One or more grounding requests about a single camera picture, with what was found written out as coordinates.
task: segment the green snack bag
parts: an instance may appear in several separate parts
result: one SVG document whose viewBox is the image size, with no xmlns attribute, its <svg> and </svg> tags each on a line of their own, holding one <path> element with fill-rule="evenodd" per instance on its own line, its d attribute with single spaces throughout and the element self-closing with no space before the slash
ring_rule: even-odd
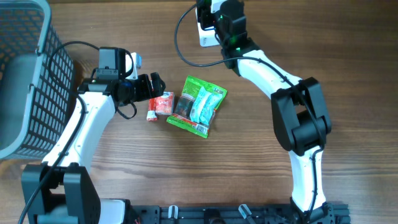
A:
<svg viewBox="0 0 398 224">
<path fill-rule="evenodd" d="M 211 115 L 211 119 L 209 121 L 209 112 L 207 111 L 206 114 L 197 114 L 197 116 L 202 117 L 203 124 L 199 122 L 193 122 L 191 120 L 190 114 L 192 110 L 192 106 L 195 100 L 198 97 L 201 88 L 204 88 L 207 92 L 212 93 L 212 95 L 222 96 L 218 104 L 215 106 L 213 110 L 213 114 Z M 223 101 L 224 97 L 226 96 L 226 90 L 218 85 L 200 80 L 198 78 L 188 76 L 187 80 L 185 81 L 184 88 L 182 90 L 182 94 L 180 99 L 178 100 L 177 107 L 174 110 L 174 113 L 167 118 L 167 122 L 173 125 L 176 125 L 182 129 L 186 129 L 194 134 L 197 134 L 201 137 L 207 138 L 208 130 L 211 122 L 213 121 L 214 115 L 216 110 L 220 106 L 221 102 Z"/>
</svg>

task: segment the plastic basket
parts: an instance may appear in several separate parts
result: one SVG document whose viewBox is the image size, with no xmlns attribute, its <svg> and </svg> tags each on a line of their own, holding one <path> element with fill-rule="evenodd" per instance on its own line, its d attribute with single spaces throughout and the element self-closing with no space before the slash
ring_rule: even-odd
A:
<svg viewBox="0 0 398 224">
<path fill-rule="evenodd" d="M 71 97 L 48 66 L 60 44 L 46 1 L 0 1 L 0 159 L 41 159 L 62 134 Z M 73 88 L 66 50 L 54 56 L 51 71 Z"/>
</svg>

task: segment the small red package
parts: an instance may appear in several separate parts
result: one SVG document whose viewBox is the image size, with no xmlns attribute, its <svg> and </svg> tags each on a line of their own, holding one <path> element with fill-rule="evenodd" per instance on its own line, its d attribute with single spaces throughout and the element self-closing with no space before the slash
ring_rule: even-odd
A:
<svg viewBox="0 0 398 224">
<path fill-rule="evenodd" d="M 174 93 L 164 92 L 163 96 L 155 98 L 155 112 L 161 115 L 171 115 L 174 107 Z"/>
<path fill-rule="evenodd" d="M 152 98 L 149 100 L 148 104 L 148 115 L 147 115 L 147 121 L 157 121 L 157 117 L 155 114 L 155 98 Z"/>
</svg>

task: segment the wooden table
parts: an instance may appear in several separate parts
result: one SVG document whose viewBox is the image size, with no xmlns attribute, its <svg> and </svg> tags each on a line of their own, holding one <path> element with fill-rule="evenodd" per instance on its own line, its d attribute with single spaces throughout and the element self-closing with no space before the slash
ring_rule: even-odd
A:
<svg viewBox="0 0 398 224">
<path fill-rule="evenodd" d="M 159 72 L 168 91 L 181 93 L 187 75 L 229 92 L 208 139 L 165 122 L 118 114 L 106 127 L 91 167 L 101 198 L 134 205 L 288 203 L 292 172 L 277 142 L 269 99 L 224 65 L 194 68 L 173 45 L 175 23 L 192 2 L 53 4 L 53 24 L 66 42 L 84 40 L 139 52 L 141 73 Z M 333 123 L 323 155 L 328 201 L 348 203 L 353 223 L 396 223 L 398 218 L 398 17 L 396 3 L 371 1 L 249 1 L 249 36 L 276 64 L 315 77 Z M 195 13 L 179 32 L 189 60 L 221 58 L 199 46 Z M 97 52 L 71 46 L 85 75 Z M 24 206 L 21 172 L 32 161 L 0 163 L 0 223 L 15 223 Z"/>
</svg>

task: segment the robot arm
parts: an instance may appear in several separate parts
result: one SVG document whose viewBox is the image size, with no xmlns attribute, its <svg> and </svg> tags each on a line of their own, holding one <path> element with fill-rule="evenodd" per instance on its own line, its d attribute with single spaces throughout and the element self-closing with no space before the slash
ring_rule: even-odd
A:
<svg viewBox="0 0 398 224">
<path fill-rule="evenodd" d="M 163 95 L 165 84 L 159 75 L 151 73 L 151 80 L 146 74 L 137 75 L 140 67 L 141 57 L 136 53 L 130 56 L 124 49 L 100 48 L 97 77 L 84 79 L 78 87 L 86 108 L 81 126 L 78 127 L 78 121 L 82 105 L 77 101 L 65 130 L 42 164 L 27 165 L 22 173 L 22 189 L 27 202 L 72 138 L 72 132 L 78 128 L 51 178 L 35 196 L 28 210 L 29 223 L 134 223 L 137 215 L 130 201 L 100 199 L 88 173 L 100 137 L 118 106 L 134 105 L 134 102 Z M 51 193 L 50 189 L 59 185 L 64 186 L 65 194 Z"/>
<path fill-rule="evenodd" d="M 203 45 L 204 39 L 208 45 L 215 40 L 222 46 L 221 54 L 224 59 L 259 58 L 274 67 L 302 92 L 310 108 L 297 114 L 295 105 L 299 104 L 299 99 L 295 96 L 292 86 L 270 66 L 248 59 L 225 62 L 227 68 L 233 69 L 237 75 L 253 82 L 271 99 L 274 132 L 281 146 L 289 152 L 292 163 L 294 189 L 291 204 L 300 215 L 301 220 L 314 222 L 321 218 L 323 216 L 322 206 L 326 204 L 322 190 L 322 152 L 315 155 L 315 165 L 313 166 L 312 158 L 313 154 L 320 149 L 320 137 L 309 118 L 309 110 L 314 114 L 323 139 L 326 139 L 326 134 L 330 133 L 331 123 L 319 83 L 314 78 L 302 80 L 295 77 L 265 56 L 254 41 L 248 38 L 242 2 L 238 0 L 212 0 L 211 2 L 198 0 L 197 22 L 201 45 Z M 313 203 L 314 192 L 317 194 Z"/>
</svg>

